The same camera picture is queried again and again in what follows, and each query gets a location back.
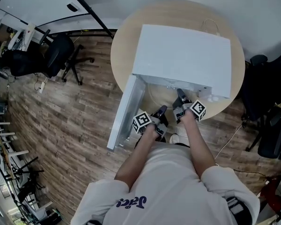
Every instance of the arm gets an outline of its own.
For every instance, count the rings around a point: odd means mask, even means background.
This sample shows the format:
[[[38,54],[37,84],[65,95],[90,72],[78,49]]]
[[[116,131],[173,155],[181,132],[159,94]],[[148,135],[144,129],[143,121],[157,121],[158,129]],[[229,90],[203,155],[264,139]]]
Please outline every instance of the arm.
[[[130,157],[122,164],[114,179],[123,181],[131,189],[144,168],[147,155],[157,137],[158,133],[155,131],[155,125],[149,124],[139,144]]]
[[[188,141],[191,148],[192,163],[198,176],[201,178],[203,172],[215,166],[215,160],[199,131],[197,122],[191,111],[186,110],[185,115],[180,118],[186,129]]]

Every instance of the person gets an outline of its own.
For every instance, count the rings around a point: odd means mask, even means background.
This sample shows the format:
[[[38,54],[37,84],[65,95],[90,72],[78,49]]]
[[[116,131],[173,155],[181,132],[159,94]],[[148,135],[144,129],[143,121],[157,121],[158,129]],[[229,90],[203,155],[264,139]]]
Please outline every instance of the person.
[[[181,118],[190,147],[155,142],[149,124],[114,180],[90,183],[71,225],[252,225],[259,199],[217,166],[192,112]]]

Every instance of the white sneaker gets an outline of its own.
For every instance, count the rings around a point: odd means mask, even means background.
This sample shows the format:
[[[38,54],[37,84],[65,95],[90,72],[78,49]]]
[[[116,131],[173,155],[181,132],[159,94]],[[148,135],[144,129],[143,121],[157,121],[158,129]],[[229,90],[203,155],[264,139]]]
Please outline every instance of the white sneaker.
[[[177,134],[173,134],[171,137],[170,137],[170,143],[172,144],[176,144],[179,142],[179,136]]]

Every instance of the white box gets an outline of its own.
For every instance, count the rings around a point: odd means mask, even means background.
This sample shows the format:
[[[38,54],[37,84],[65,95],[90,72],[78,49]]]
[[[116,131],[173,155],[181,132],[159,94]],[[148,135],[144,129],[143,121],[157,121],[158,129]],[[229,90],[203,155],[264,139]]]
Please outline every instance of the white box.
[[[230,40],[196,30],[143,25],[132,73],[147,83],[198,92],[201,98],[230,98]]]

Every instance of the whiteboard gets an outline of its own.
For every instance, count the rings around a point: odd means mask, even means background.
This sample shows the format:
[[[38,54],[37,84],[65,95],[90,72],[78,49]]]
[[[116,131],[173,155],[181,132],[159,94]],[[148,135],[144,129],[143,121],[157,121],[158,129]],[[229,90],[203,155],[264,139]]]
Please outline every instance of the whiteboard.
[[[73,3],[78,11],[68,9]],[[78,0],[0,0],[0,9],[16,18],[41,26],[59,19],[88,14]]]

